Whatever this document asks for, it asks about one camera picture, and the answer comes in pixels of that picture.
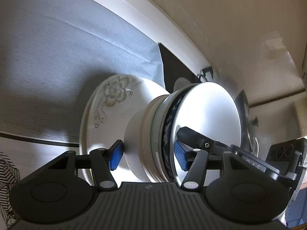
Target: white bowl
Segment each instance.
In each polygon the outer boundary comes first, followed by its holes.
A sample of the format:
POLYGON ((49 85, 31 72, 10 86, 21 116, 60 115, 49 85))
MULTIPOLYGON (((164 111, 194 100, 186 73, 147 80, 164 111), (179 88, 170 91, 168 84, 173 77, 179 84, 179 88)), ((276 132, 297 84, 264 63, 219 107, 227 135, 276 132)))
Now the white bowl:
MULTIPOLYGON (((163 94, 168 94, 163 87, 141 77, 116 74, 104 80, 90 105, 86 144, 81 145, 81 153, 88 154, 97 148, 108 149, 117 139, 123 139, 131 117, 163 94)), ((130 172, 125 158, 122 158, 118 169, 130 172)), ((84 176, 92 183, 89 170, 84 176)))
POLYGON ((151 155, 150 132, 154 113, 168 95, 153 99, 146 109, 135 113, 124 136, 124 153, 133 174, 143 182, 165 182, 151 155))
POLYGON ((174 157, 174 142, 179 128, 187 126, 213 140, 230 146, 240 146, 241 126, 237 107, 229 93, 212 82, 193 87, 181 101, 174 120, 169 142, 171 169, 180 185, 186 176, 174 157))

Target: ceramic dish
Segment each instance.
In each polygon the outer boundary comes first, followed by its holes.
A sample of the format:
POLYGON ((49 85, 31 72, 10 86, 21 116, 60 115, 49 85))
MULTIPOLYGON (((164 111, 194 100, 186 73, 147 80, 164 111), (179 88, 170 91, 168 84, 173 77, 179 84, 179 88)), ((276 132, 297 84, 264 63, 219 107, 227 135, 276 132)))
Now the ceramic dish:
POLYGON ((228 146, 240 146, 239 115, 229 93, 212 82, 193 87, 173 103, 163 128, 163 163, 168 175, 178 184, 181 184, 186 172, 181 170, 174 157, 174 142, 178 129, 184 126, 228 146))
POLYGON ((135 113, 125 131, 125 158, 131 171, 143 182, 165 182, 151 156, 150 131, 153 115, 167 96, 162 95, 153 99, 146 109, 135 113))
MULTIPOLYGON (((82 120, 81 120, 81 126, 80 126, 80 133, 79 133, 79 151, 80 154, 87 154, 86 152, 83 153, 83 151, 86 151, 86 126, 87 126, 87 119, 88 119, 88 114, 90 110, 90 106, 93 102, 94 95, 96 94, 99 86, 95 89, 95 91, 92 93, 90 96, 83 115, 82 115, 82 120)), ((82 174, 84 176, 84 179, 90 184, 94 185, 93 177, 88 169, 81 169, 82 174)), ((117 185, 119 186, 121 182, 141 182, 130 170, 127 169, 122 169, 118 167, 116 170, 111 171, 111 174, 116 181, 117 185)))
MULTIPOLYGON (((90 105, 86 141, 83 140, 80 152, 88 154, 96 148, 108 149, 117 139, 123 139, 132 115, 162 94, 168 92, 153 81, 141 77, 117 74, 104 80, 98 86, 90 105)), ((136 180, 125 158, 112 171, 112 175, 121 181, 127 181, 127 177, 130 177, 128 181, 136 180)), ((93 183, 89 170, 84 170, 84 176, 90 184, 93 183)))
POLYGON ((162 132, 163 132, 163 126, 164 122, 166 120, 167 113, 172 106, 173 102, 178 99, 179 96, 181 96, 183 93, 187 93, 190 89, 192 89, 197 84, 190 84, 183 88, 181 88, 179 91, 176 91, 169 95, 167 99, 163 101, 163 103, 159 106, 157 109, 153 122, 151 127, 151 150, 152 150, 152 156, 154 158, 154 162, 156 164, 156 167, 159 168, 161 173, 164 174, 165 178, 171 182, 171 178, 168 176, 168 173, 166 171, 166 168, 162 162, 162 132))
POLYGON ((146 108, 146 111, 142 117, 141 127, 140 127, 140 136, 141 136, 141 148, 140 148, 140 158, 142 166, 145 171, 154 178, 156 182, 167 182, 164 173, 156 166, 154 157, 151 150, 151 129, 154 115, 160 106, 160 104, 165 101, 168 95, 160 96, 160 99, 155 103, 151 103, 146 108))
POLYGON ((98 90, 99 86, 96 87, 92 95, 90 96, 89 100, 86 103, 85 109, 83 111, 82 119, 81 119, 81 125, 80 125, 80 132, 79 132, 79 153, 80 155, 84 155, 87 153, 83 153, 84 150, 86 150, 86 126, 87 126, 87 119, 88 114, 90 112, 90 106, 93 102, 93 98, 98 90))

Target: gray fabric surface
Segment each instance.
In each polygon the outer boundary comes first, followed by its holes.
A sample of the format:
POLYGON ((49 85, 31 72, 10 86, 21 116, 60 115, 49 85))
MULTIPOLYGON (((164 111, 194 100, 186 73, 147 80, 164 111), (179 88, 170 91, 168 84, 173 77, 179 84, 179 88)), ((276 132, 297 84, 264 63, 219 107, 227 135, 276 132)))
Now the gray fabric surface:
POLYGON ((164 86, 158 45, 93 0, 0 0, 0 131, 77 143, 86 102, 115 74, 164 86))

